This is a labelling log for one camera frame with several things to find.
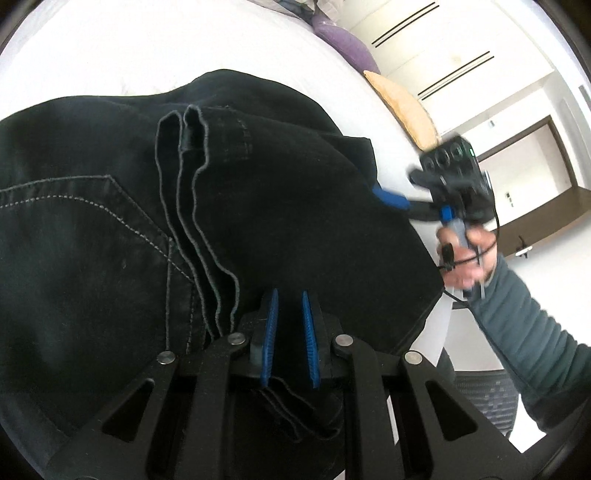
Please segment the pillow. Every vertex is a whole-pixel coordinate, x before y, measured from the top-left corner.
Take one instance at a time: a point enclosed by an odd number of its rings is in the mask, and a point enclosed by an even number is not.
[[[379,73],[369,49],[352,33],[336,25],[330,18],[321,12],[312,17],[314,33],[333,47],[341,56],[359,73],[365,70]]]
[[[386,77],[371,71],[363,74],[418,148],[428,151],[439,145],[441,137],[421,102]]]

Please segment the bed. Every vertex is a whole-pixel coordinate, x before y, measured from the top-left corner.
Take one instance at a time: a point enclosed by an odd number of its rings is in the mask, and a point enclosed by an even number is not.
[[[406,178],[418,150],[366,80],[306,23],[247,0],[44,0],[0,55],[0,119],[62,96],[166,92],[216,69],[311,97],[343,134],[371,139],[383,188],[426,195]],[[435,258],[436,225],[415,228]],[[434,364],[450,312],[442,298],[414,343]]]

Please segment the hand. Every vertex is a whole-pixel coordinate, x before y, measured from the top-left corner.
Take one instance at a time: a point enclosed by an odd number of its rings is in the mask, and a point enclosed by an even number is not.
[[[466,231],[468,241],[474,247],[480,247],[483,252],[488,250],[495,243],[495,234],[488,232],[483,227],[478,226]],[[460,241],[455,232],[449,228],[440,228],[437,231],[437,238],[440,245],[438,252],[441,255],[442,245],[452,244],[454,261],[461,262],[476,256],[476,252],[469,248],[460,246]],[[443,271],[443,282],[446,287],[461,288],[470,290],[476,283],[486,282],[496,268],[496,245],[482,257],[482,266],[474,260],[469,263],[458,265],[451,272]]]

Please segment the gray sleeve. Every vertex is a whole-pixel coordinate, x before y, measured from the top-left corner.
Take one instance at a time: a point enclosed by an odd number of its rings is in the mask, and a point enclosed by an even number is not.
[[[591,396],[591,348],[541,309],[503,256],[484,300],[478,290],[470,306],[480,329],[540,430],[554,427]]]

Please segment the stitching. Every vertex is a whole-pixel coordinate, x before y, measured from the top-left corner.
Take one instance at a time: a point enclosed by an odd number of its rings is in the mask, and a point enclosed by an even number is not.
[[[232,311],[230,312],[230,332],[233,332],[235,329],[235,325],[236,325],[236,319],[235,319],[236,311],[238,310],[238,304],[240,301],[240,293],[241,293],[240,283],[238,281],[238,277],[230,269],[225,268],[221,264],[221,262],[217,258],[217,255],[214,253],[212,246],[209,244],[209,241],[207,240],[205,234],[203,233],[203,230],[201,230],[201,227],[197,223],[197,219],[196,219],[196,214],[197,214],[197,190],[196,190],[197,177],[199,176],[199,174],[203,170],[207,169],[207,167],[210,164],[210,160],[211,160],[210,154],[209,154],[210,129],[209,129],[209,124],[207,123],[207,120],[203,116],[203,111],[195,105],[189,105],[189,107],[187,108],[185,115],[183,116],[185,123],[186,123],[186,115],[187,115],[187,112],[189,111],[189,109],[192,109],[197,112],[197,115],[199,117],[199,121],[203,127],[203,152],[204,152],[204,157],[205,157],[205,162],[203,163],[203,165],[201,165],[195,171],[195,173],[193,175],[193,179],[191,180],[191,190],[193,192],[193,212],[191,214],[191,217],[193,220],[193,226],[199,232],[199,235],[201,236],[203,243],[205,244],[207,250],[209,251],[209,254],[211,255],[214,263],[217,265],[217,267],[220,270],[222,270],[225,274],[229,275],[230,278],[232,279],[232,281],[234,282],[234,305],[232,307]],[[246,131],[246,126],[243,123],[241,123],[241,125],[243,126],[243,132]],[[218,329],[220,330],[220,334],[223,335],[221,326],[219,324],[218,315],[219,315],[219,312],[216,311],[216,325],[217,325]]]
[[[193,314],[195,313],[195,289],[191,286],[191,312],[189,313],[189,337],[187,338],[187,348],[185,353],[191,353],[191,342],[193,341]]]
[[[166,266],[166,314],[164,327],[166,329],[166,350],[170,350],[170,254],[173,250],[173,240],[168,239],[168,257]]]
[[[8,187],[6,189],[0,189],[0,193],[10,192],[11,190],[20,189],[22,187],[30,187],[32,185],[37,185],[40,183],[52,183],[55,181],[62,181],[62,180],[91,180],[91,179],[95,179],[95,180],[109,179],[109,180],[111,180],[111,176],[110,175],[77,175],[77,176],[72,176],[72,177],[56,177],[56,178],[49,178],[49,179],[42,179],[42,180],[33,180],[33,181],[28,181],[26,183],[20,183],[19,185],[13,185],[13,186]]]
[[[156,225],[154,223],[154,221],[148,216],[148,214],[146,212],[144,212],[142,210],[142,208],[137,203],[135,203],[135,201],[129,195],[127,195],[127,193],[125,193],[125,190],[121,187],[121,185],[119,185],[115,181],[115,179],[111,175],[73,175],[70,177],[55,177],[55,178],[52,177],[52,178],[42,179],[42,180],[33,180],[33,181],[28,181],[26,183],[13,185],[13,186],[8,187],[6,189],[0,189],[0,193],[8,193],[13,190],[18,190],[18,189],[21,189],[24,187],[31,187],[31,186],[38,185],[41,183],[54,183],[54,182],[64,181],[64,180],[108,180],[115,187],[117,192],[119,192],[119,194],[123,195],[123,197],[125,197],[125,199],[129,203],[131,203],[131,205],[133,205],[136,209],[139,210],[139,212],[150,223],[150,225],[152,225],[152,227],[154,227],[158,231],[158,233],[160,233],[161,235],[164,235],[164,232],[158,227],[158,225]]]
[[[193,283],[197,287],[197,293],[199,294],[199,300],[200,300],[200,305],[201,305],[201,315],[202,315],[203,323],[205,324],[205,329],[210,333],[210,335],[213,338],[214,335],[211,331],[211,326],[209,325],[209,322],[207,320],[208,315],[207,315],[206,305],[205,305],[205,296],[203,294],[203,289],[201,287],[201,284],[199,283],[199,276],[197,275],[197,270],[195,269],[195,265],[193,265],[193,262],[188,258],[188,256],[183,251],[183,248],[181,247],[181,243],[178,238],[178,233],[172,227],[172,224],[170,221],[170,212],[168,211],[168,205],[164,201],[164,190],[163,190],[164,173],[162,170],[162,166],[160,165],[160,160],[159,160],[159,155],[158,155],[158,145],[159,145],[159,141],[160,141],[160,136],[162,135],[161,130],[160,130],[162,123],[173,115],[175,115],[177,117],[177,119],[180,121],[181,117],[177,111],[170,112],[168,115],[166,115],[165,117],[160,119],[160,121],[158,122],[158,129],[156,130],[156,143],[154,145],[154,158],[156,161],[156,168],[158,169],[158,176],[160,178],[160,188],[159,188],[160,201],[162,202],[163,207],[164,207],[164,216],[166,217],[166,222],[168,223],[168,227],[170,228],[170,231],[172,231],[174,240],[176,241],[176,247],[178,249],[178,253],[185,260],[185,262],[189,266],[189,269],[191,270],[191,274],[193,275],[194,281],[191,283]],[[178,148],[180,148],[180,143],[181,143],[181,137],[179,134],[177,152],[178,152]]]
[[[117,216],[117,214],[111,212],[104,205],[100,205],[98,203],[91,202],[90,200],[86,200],[86,199],[81,198],[81,197],[74,197],[73,195],[46,195],[46,196],[43,196],[43,197],[34,197],[34,198],[27,199],[27,200],[20,200],[19,202],[7,203],[6,205],[1,205],[0,206],[0,210],[5,209],[5,208],[9,208],[9,207],[13,207],[13,206],[16,206],[16,205],[22,205],[24,203],[32,203],[32,202],[37,202],[38,200],[48,200],[48,199],[75,200],[77,202],[88,203],[88,205],[92,205],[93,207],[100,208],[101,210],[103,210],[106,213],[108,213],[109,215],[111,215],[115,220],[117,220],[119,223],[121,223],[121,225],[123,225],[124,227],[126,227],[128,230],[130,230],[131,232],[133,232],[136,235],[138,235],[138,237],[140,237],[141,239],[143,239],[148,245],[150,245],[151,247],[153,247],[158,253],[160,253],[160,255],[162,255],[164,258],[166,258],[167,261],[170,262],[170,264],[176,270],[178,270],[181,273],[181,275],[183,275],[183,277],[185,277],[187,280],[189,280],[189,282],[193,283],[193,281],[188,277],[188,275],[183,270],[181,270],[180,267],[176,263],[174,263],[172,260],[170,260],[170,256],[167,255],[167,254],[165,254],[162,251],[162,249],[160,249],[155,243],[152,242],[152,240],[150,240],[143,233],[140,233],[137,230],[134,230],[131,226],[129,226],[127,223],[125,223],[125,221],[121,217],[119,217],[119,216]]]

